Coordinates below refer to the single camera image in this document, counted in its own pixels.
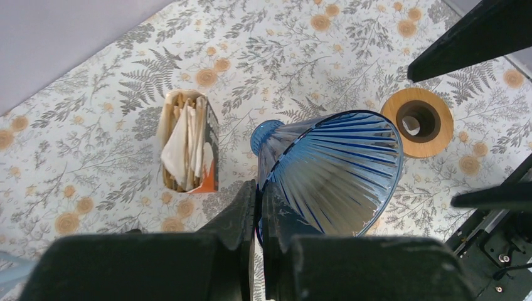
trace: tablecloth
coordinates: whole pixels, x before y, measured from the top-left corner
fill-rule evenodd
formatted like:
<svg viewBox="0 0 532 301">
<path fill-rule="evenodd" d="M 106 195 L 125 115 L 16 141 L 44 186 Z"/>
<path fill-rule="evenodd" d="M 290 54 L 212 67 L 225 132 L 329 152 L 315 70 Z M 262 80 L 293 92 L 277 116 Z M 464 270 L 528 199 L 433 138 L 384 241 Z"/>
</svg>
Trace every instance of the tablecloth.
<svg viewBox="0 0 532 301">
<path fill-rule="evenodd" d="M 38 260 L 63 235 L 197 230 L 257 175 L 260 122 L 379 111 L 405 87 L 447 102 L 454 137 L 405 160 L 370 234 L 448 238 L 471 213 L 451 197 L 499 184 L 532 149 L 532 86 L 504 58 L 407 80 L 457 20 L 440 0 L 177 0 L 1 117 L 0 250 Z M 220 121 L 216 194 L 162 183 L 154 134 L 174 88 L 207 94 Z M 255 261 L 262 300 L 260 252 Z"/>
</svg>

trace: blue glass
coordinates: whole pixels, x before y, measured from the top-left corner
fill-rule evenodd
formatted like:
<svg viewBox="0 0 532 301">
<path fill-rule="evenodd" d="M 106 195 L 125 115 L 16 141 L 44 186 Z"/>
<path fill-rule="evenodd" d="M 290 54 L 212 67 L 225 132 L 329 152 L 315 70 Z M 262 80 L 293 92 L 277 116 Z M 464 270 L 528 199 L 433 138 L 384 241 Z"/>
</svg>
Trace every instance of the blue glass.
<svg viewBox="0 0 532 301">
<path fill-rule="evenodd" d="M 275 185 L 296 213 L 331 235 L 362 235 L 371 227 L 403 162 L 395 126 L 365 110 L 287 125 L 268 120 L 253 132 L 251 146 L 259 190 Z"/>
</svg>

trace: light blue object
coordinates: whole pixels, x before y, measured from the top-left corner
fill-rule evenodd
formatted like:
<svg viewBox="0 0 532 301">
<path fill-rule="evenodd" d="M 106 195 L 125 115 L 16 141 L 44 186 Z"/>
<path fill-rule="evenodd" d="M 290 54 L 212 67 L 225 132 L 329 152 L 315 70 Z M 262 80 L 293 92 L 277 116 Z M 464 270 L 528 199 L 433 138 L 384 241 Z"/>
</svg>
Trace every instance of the light blue object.
<svg viewBox="0 0 532 301">
<path fill-rule="evenodd" d="M 252 134 L 258 189 L 276 185 L 316 229 L 362 235 L 384 211 L 403 163 L 395 126 L 365 110 L 294 124 L 268 120 Z"/>
<path fill-rule="evenodd" d="M 0 299 L 11 291 L 19 282 L 24 281 L 31 273 L 36 262 L 25 260 L 0 251 L 0 260 L 17 263 L 16 267 L 0 271 Z"/>
</svg>

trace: metal screw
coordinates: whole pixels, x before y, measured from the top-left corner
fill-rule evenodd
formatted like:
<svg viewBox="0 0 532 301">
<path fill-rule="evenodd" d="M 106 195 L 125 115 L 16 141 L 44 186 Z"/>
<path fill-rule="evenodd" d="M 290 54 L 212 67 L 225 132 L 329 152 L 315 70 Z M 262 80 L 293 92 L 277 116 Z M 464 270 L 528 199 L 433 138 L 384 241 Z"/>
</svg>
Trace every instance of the metal screw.
<svg viewBox="0 0 532 301">
<path fill-rule="evenodd" d="M 499 261 L 500 262 L 510 262 L 510 257 L 508 255 L 500 254 L 499 255 Z"/>
</svg>

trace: floral tablecloth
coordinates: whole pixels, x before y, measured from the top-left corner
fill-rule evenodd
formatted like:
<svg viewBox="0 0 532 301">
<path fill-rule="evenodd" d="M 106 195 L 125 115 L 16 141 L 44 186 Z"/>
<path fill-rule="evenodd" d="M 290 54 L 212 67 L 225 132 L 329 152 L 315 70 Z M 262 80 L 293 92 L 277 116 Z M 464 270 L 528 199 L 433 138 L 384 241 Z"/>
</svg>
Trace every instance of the floral tablecloth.
<svg viewBox="0 0 532 301">
<path fill-rule="evenodd" d="M 406 159 L 370 232 L 446 239 L 471 213 L 449 208 L 450 198 L 500 183 L 532 148 L 532 86 L 505 59 L 406 79 L 457 19 L 439 0 L 170 4 L 1 117 L 0 250 L 37 260 L 63 235 L 197 230 L 256 176 L 249 138 L 260 122 L 379 111 L 411 86 L 449 104 L 455 135 L 437 156 Z M 154 134 L 174 88 L 207 94 L 217 112 L 216 194 L 164 189 Z M 256 261 L 260 300 L 261 254 Z"/>
</svg>

